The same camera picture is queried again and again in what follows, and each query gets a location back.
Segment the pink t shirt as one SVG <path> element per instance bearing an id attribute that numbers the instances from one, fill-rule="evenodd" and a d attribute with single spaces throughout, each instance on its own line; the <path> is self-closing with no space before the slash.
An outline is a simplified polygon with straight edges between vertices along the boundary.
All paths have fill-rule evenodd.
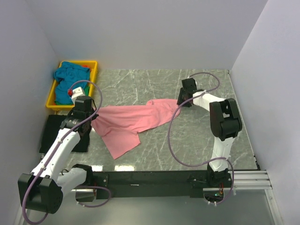
<path id="1" fill-rule="evenodd" d="M 113 159 L 138 146 L 139 133 L 170 122 L 176 99 L 151 99 L 145 105 L 107 106 L 99 109 L 92 127 Z"/>

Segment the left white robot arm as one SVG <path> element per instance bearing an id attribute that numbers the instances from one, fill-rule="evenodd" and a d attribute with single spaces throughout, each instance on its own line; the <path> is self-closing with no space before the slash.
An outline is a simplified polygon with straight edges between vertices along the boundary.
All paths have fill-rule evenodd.
<path id="1" fill-rule="evenodd" d="M 60 176 L 60 172 L 75 147 L 87 148 L 89 145 L 91 122 L 97 117 L 93 103 L 89 96 L 79 96 L 75 100 L 74 108 L 62 121 L 57 137 L 42 161 L 18 179 L 23 212 L 29 209 L 54 214 L 72 189 L 92 186 L 94 177 L 89 165 L 76 164 L 64 176 Z"/>

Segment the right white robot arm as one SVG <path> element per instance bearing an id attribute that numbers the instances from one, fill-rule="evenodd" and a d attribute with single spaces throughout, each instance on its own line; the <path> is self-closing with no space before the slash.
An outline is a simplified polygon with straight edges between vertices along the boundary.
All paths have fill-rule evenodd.
<path id="1" fill-rule="evenodd" d="M 184 107 L 199 106 L 210 113 L 210 129 L 214 135 L 214 146 L 207 165 L 206 183 L 216 187 L 227 181 L 229 177 L 227 159 L 234 139 L 242 130 L 242 121 L 233 98 L 220 98 L 197 89 L 193 78 L 182 80 L 177 104 L 184 103 Z"/>

